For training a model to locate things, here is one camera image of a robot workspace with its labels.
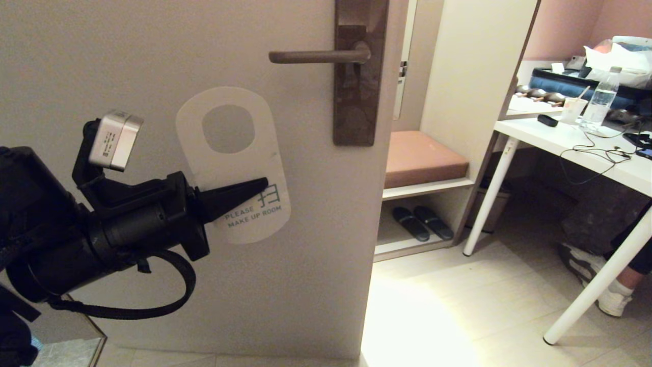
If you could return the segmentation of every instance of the sneaker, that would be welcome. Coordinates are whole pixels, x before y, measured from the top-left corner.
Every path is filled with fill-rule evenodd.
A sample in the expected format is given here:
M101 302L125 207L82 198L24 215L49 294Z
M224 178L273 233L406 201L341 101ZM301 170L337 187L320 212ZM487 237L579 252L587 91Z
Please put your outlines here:
M593 280L595 274L606 264L602 256L596 256L577 247L560 243L557 247L561 262L571 273L580 280L583 287ZM607 289L595 301L600 311L609 316L621 317L625 306L632 300L632 290L626 288L617 280L609 285Z
M623 293L629 294L623 295L618 290L614 289L614 283L616 282L618 281L614 280L609 288L605 289L604 292L602 292L602 294L598 297L596 303L600 311L606 313L607 315L621 317L623 315L623 311L625 311L625 306L627 306L627 304L632 300L632 290L627 289L618 283L620 287L628 290L628 292L625 291Z
M595 274L606 264L602 256L596 256L577 247L560 243L557 247L561 262L580 280L582 286L593 280Z

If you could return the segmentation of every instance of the phone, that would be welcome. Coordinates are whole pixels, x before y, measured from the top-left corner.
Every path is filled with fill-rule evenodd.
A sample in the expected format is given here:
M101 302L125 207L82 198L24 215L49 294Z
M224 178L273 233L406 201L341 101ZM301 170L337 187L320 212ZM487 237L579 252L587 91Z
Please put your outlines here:
M637 150L636 155L640 155L641 157L652 159L652 149Z
M652 139L650 139L650 134L625 133L623 134L623 138L639 148L652 148Z

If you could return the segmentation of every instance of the chinese character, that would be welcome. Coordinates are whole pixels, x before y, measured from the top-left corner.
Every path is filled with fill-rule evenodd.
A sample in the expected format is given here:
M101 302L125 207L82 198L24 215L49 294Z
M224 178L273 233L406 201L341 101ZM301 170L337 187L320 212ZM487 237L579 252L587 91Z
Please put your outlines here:
M267 186L267 189L263 191L262 193L258 194L260 201L260 207L264 208L265 205L271 204L273 202L281 201L280 197L278 197L278 188L276 187L276 184L274 183L273 185Z

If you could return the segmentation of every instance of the door handle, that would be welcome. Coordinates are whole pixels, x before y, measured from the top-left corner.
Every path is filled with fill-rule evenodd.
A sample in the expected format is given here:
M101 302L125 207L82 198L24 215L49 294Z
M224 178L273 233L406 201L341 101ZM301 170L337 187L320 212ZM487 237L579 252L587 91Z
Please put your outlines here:
M389 0L336 0L333 51L269 52L276 64L334 64L337 146L374 145L388 7Z
M356 42L352 50L333 51L271 51L269 61L275 64L356 63L364 64L371 58L369 45Z

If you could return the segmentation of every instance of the paper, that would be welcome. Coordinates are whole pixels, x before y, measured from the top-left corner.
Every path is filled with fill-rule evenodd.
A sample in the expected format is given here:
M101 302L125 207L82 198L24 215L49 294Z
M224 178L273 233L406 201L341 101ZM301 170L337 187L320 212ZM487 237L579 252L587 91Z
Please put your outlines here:
M238 106L249 112L254 124L251 145L237 153L211 149L203 132L204 117L221 106ZM218 87L188 100L177 114L177 135L200 189L267 177L269 187L213 225L228 243L248 244L281 229L291 213L288 187L269 105L258 94L243 88Z
M564 73L564 64L562 63L552 63L550 64L552 67L552 72L555 74L563 74Z

